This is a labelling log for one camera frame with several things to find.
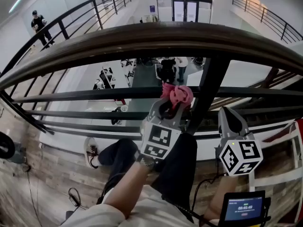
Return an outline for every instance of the metal railing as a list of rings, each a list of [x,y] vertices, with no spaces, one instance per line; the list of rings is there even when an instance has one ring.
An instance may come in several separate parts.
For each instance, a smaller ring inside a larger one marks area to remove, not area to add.
[[[273,30],[285,43],[303,40],[303,36],[280,16],[251,0],[232,0],[232,4],[251,14]]]
[[[121,98],[159,98],[161,87],[114,88],[76,92],[51,93],[25,96],[12,99],[4,91],[25,80],[47,73],[66,70],[72,67],[89,65],[97,62],[116,61],[137,57],[159,56],[195,56],[203,53],[207,57],[199,86],[191,87],[195,103],[188,113],[182,116],[184,131],[194,134],[197,131],[214,130],[214,124],[208,127],[202,121],[217,120],[217,111],[210,111],[215,97],[247,98],[257,97],[276,100],[282,99],[283,105],[271,107],[238,108],[238,112],[248,121],[249,126],[283,122],[301,117],[303,112],[303,92],[277,90],[256,87],[221,87],[221,82],[231,60],[258,63],[290,73],[303,75],[303,58],[294,51],[266,39],[262,36],[242,30],[203,23],[144,23],[120,26],[81,35],[52,50],[45,50],[15,67],[0,78],[0,97],[23,117],[42,132],[62,132],[107,139],[119,139],[125,135],[113,132],[137,133],[130,136],[139,140],[139,127],[117,127],[66,122],[36,120],[33,115],[81,119],[119,119],[142,120],[148,112],[76,112],[24,110],[19,104],[39,102],[62,102],[79,100],[104,100]],[[253,117],[268,115],[266,120],[257,123]],[[91,133],[86,131],[103,131]],[[216,138],[217,136],[196,135],[196,139]]]
[[[119,10],[121,10],[122,8],[126,7],[126,5],[131,2],[132,0],[102,0],[101,3],[97,4],[98,0],[88,0],[82,4],[79,4],[78,6],[70,9],[69,11],[63,13],[62,15],[60,15],[58,18],[56,18],[55,20],[53,20],[52,22],[50,22],[48,25],[46,25],[43,29],[41,29],[37,34],[35,34],[17,53],[16,55],[11,59],[11,61],[8,63],[8,65],[6,66],[6,68],[4,69],[4,71],[1,73],[1,76],[6,74],[9,70],[11,70],[12,68],[14,68],[17,64],[20,63],[21,59],[24,57],[24,55],[28,52],[28,50],[30,49],[30,47],[39,39],[40,36],[43,36],[43,34],[48,31],[49,29],[51,29],[52,27],[59,25],[60,27],[60,31],[52,37],[52,39],[41,49],[41,51],[43,51],[46,47],[49,46],[49,44],[51,44],[59,35],[63,35],[65,40],[69,40],[72,37],[75,37],[75,34],[81,29],[83,28],[84,25],[86,25],[88,22],[92,21],[93,19],[95,19],[96,21],[93,22],[88,29],[85,30],[85,32],[83,34],[86,34],[88,32],[91,32],[92,29],[94,29],[95,31],[97,30],[102,30],[103,29],[103,25],[113,16],[113,15],[117,15]],[[86,12],[84,12],[83,14],[81,14],[80,16],[78,16],[76,19],[74,19],[72,22],[70,22],[68,25],[64,26],[63,24],[63,19],[66,18],[67,16],[69,16],[70,14],[72,14],[73,12],[85,7],[86,5],[91,5],[91,8],[88,9]],[[81,23],[74,31],[72,31],[70,34],[67,32],[67,28],[71,28],[72,25],[74,25],[74,23],[76,21],[78,21],[80,18],[82,18],[83,16],[85,16],[86,14],[88,14],[89,12],[93,13],[92,16],[90,16],[87,20],[85,20],[83,23]],[[53,89],[54,93],[59,85],[59,83],[61,82],[62,78],[64,77],[64,75],[66,74],[67,69],[63,72],[63,74],[61,75],[61,77],[58,79],[58,82],[56,84],[56,86]],[[49,83],[49,81],[51,80],[51,78],[53,77],[53,73],[50,74],[49,78],[47,79],[47,81],[45,82],[45,84],[42,86],[41,90],[40,90],[40,95],[43,94],[47,84]],[[27,90],[25,91],[24,96],[27,96],[30,92],[30,90],[32,89],[32,87],[34,86],[34,84],[37,81],[37,77],[35,77],[32,82],[30,83],[29,87],[27,88]],[[17,88],[18,84],[15,84],[13,88],[11,88],[10,92],[9,92],[9,97],[13,97],[14,92]]]

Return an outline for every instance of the wooden floor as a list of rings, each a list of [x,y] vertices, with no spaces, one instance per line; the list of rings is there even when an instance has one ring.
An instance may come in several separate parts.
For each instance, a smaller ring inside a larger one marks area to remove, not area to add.
[[[96,203],[107,181],[109,169],[86,167],[83,155],[48,146],[39,148],[39,131],[14,118],[6,110],[0,122],[0,131],[9,133],[14,141],[21,142],[26,147],[27,161],[32,167],[29,172],[32,197],[43,227],[58,226],[64,221],[65,212],[74,209],[67,194],[71,187],[77,188],[80,192],[83,207],[89,208]],[[293,168],[287,148],[269,151],[265,153],[266,158],[262,168],[256,172],[259,177],[276,175]],[[214,162],[197,163],[191,201],[197,184],[203,179],[214,177],[215,171]],[[151,183],[156,177],[156,174],[151,174],[147,183]],[[21,165],[1,160],[0,178],[0,220],[2,223],[17,227],[39,226],[30,198],[27,174],[22,172]],[[219,181],[216,181],[212,185],[205,183],[201,186],[195,208],[197,213],[202,214],[205,211],[218,183]],[[299,181],[266,188],[267,196],[272,197],[270,214],[273,219],[270,226],[273,226],[287,210],[297,203],[300,188]],[[247,189],[247,177],[242,177],[237,190],[247,191]]]

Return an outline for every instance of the dark pants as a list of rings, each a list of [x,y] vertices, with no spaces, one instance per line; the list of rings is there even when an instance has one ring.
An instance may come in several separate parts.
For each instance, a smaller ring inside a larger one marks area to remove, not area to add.
[[[99,154],[99,162],[111,166],[109,179],[118,174],[125,173],[134,163],[134,154],[137,145],[130,139],[121,139],[107,147]],[[190,209],[189,195],[194,182],[196,169],[197,142],[190,134],[181,134],[165,158],[164,167],[158,178],[151,184],[152,188],[159,191],[169,202],[183,208]],[[113,179],[108,185],[106,192],[115,187],[123,175]],[[189,214],[181,212],[192,221]]]
[[[46,31],[44,34],[42,34],[39,37],[39,40],[41,41],[41,43],[43,44],[43,46],[45,46],[47,44],[45,37],[48,39],[48,41],[50,41],[52,39],[52,36],[51,36],[51,34],[48,31]]]
[[[184,72],[186,70],[186,67],[179,67],[179,80],[183,81],[184,80]]]

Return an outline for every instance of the shoe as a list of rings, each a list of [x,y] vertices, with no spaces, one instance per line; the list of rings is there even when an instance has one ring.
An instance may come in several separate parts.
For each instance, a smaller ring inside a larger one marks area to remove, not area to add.
[[[98,156],[97,143],[94,138],[87,137],[84,142],[85,162],[90,168],[97,169],[98,166],[92,165],[92,160]]]

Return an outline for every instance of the pink cloth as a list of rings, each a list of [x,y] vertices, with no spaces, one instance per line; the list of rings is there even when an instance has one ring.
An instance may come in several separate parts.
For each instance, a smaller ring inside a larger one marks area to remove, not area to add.
[[[187,86],[174,86],[168,83],[163,83],[163,92],[161,98],[169,97],[174,109],[178,103],[184,103],[189,106],[194,99],[193,92]]]

